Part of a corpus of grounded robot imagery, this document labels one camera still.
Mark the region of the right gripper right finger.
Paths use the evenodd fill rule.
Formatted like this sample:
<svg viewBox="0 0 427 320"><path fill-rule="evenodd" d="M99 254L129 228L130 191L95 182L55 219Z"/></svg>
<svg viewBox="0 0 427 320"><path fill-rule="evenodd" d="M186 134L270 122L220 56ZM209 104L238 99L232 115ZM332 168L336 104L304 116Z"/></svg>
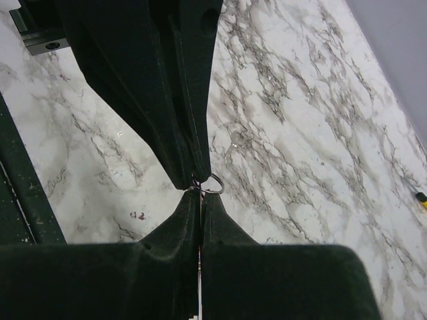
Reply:
<svg viewBox="0 0 427 320"><path fill-rule="evenodd" d="M261 245L226 212L202 204L204 319L379 319L363 263L341 245Z"/></svg>

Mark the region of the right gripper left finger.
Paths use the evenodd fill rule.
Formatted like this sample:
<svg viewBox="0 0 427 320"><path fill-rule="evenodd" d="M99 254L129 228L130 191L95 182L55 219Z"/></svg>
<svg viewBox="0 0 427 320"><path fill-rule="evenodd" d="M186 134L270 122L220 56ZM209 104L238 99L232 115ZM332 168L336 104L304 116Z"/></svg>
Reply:
<svg viewBox="0 0 427 320"><path fill-rule="evenodd" d="M197 314L199 195L135 243L3 246L2 319L189 319Z"/></svg>

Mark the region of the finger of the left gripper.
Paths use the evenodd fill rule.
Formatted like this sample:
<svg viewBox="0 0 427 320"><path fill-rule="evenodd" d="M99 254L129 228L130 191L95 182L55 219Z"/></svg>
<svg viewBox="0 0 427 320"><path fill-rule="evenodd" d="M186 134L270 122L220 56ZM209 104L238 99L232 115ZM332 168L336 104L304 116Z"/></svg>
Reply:
<svg viewBox="0 0 427 320"><path fill-rule="evenodd" d="M222 1L152 1L161 55L180 135L186 144L188 177L211 175L207 100Z"/></svg>
<svg viewBox="0 0 427 320"><path fill-rule="evenodd" d="M56 1L55 6L89 86L151 147L175 188L187 189L189 152L148 1Z"/></svg>

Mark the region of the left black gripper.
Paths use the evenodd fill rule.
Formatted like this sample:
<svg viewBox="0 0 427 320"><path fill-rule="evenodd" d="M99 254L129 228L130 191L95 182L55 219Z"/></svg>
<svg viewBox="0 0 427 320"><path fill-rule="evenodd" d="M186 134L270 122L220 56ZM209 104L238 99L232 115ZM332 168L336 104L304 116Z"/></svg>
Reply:
<svg viewBox="0 0 427 320"><path fill-rule="evenodd" d="M9 10L19 35L31 55L50 53L69 46L52 0L19 0L20 7Z"/></svg>

